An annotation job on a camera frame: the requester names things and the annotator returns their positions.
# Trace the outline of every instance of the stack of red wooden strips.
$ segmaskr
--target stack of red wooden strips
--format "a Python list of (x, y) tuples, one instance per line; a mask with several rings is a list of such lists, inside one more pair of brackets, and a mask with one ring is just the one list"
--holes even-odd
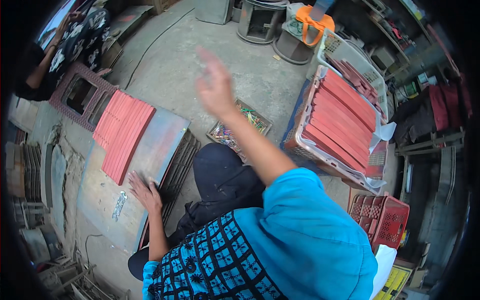
[(155, 114), (155, 108), (117, 90), (107, 105), (93, 139), (107, 152), (102, 170), (122, 185), (135, 149)]
[(375, 131), (375, 111), (335, 72), (328, 70), (312, 100), (302, 137), (365, 174)]
[(345, 79), (350, 81), (357, 91), (362, 94), (385, 118), (384, 112), (378, 103), (378, 93), (372, 85), (363, 77), (354, 66), (346, 60), (329, 58), (332, 66), (337, 69)]

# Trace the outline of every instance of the red cloth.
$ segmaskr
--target red cloth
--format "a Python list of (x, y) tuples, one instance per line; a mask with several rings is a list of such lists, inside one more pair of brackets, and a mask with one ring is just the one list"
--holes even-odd
[[(467, 108), (468, 116), (470, 117), (472, 114), (470, 94), (468, 93), (465, 77), (463, 76), (463, 74), (462, 78), (463, 98), (465, 101), (465, 106)], [(442, 96), (442, 91), (445, 95), (446, 107)], [(433, 116), (435, 118), (435, 125), (437, 127), (437, 131), (449, 127), (458, 128), (464, 125), (460, 117), (460, 110), (458, 107), (458, 93), (455, 83), (452, 83), (450, 85), (430, 85), (429, 93), (430, 101), (432, 102)]]

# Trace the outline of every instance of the patterned black and white pants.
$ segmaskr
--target patterned black and white pants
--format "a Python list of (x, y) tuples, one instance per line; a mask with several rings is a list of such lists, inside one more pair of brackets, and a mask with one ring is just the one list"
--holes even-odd
[(98, 71), (102, 62), (102, 46), (110, 31), (110, 15), (105, 9), (88, 15), (81, 23), (71, 23), (63, 35), (48, 71), (50, 82), (60, 81), (70, 64), (83, 56), (83, 64)]

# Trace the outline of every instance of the blue blouse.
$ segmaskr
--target blue blouse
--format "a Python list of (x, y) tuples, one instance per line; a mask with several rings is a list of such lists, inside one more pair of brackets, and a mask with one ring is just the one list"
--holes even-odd
[(368, 299), (377, 262), (365, 231), (298, 168), (264, 208), (225, 214), (144, 266), (149, 299)]

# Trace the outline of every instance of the concrete floor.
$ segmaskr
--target concrete floor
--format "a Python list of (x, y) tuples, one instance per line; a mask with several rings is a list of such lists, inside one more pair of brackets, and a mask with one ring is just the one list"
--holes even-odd
[[(202, 45), (216, 53), (232, 73), (235, 95), (273, 121), (267, 138), (278, 145), (305, 81), (308, 66), (275, 60), (271, 46), (256, 47), (240, 41), (236, 35), (237, 23), (203, 23), (195, 19), (193, 9), (193, 0), (182, 0), (168, 12), (149, 19), (123, 45), (124, 53), (107, 80), (135, 97), (191, 120), (191, 131), (205, 145), (210, 142), (205, 133), (216, 120), (203, 110), (194, 89), (194, 79), (202, 69), (194, 50), (197, 45)], [(62, 117), (48, 103), (40, 105), (30, 140), (44, 143), (56, 123), (62, 124), (67, 144), (85, 159), (93, 142), (91, 133)], [(345, 209), (348, 186), (339, 178), (325, 177), (322, 181), (327, 194)], [(184, 213), (184, 204), (198, 200), (200, 197), (190, 172), (166, 227), (167, 234), (174, 231)], [(75, 224), (72, 234), (76, 247), (86, 258), (87, 236), (100, 232), (81, 212), (76, 212), (71, 224)], [(128, 271), (126, 253), (115, 248), (105, 237), (90, 237), (87, 247), (90, 263), (97, 265), (94, 272), (101, 284), (110, 286), (115, 294), (130, 289), (132, 299), (141, 299), (142, 283)]]

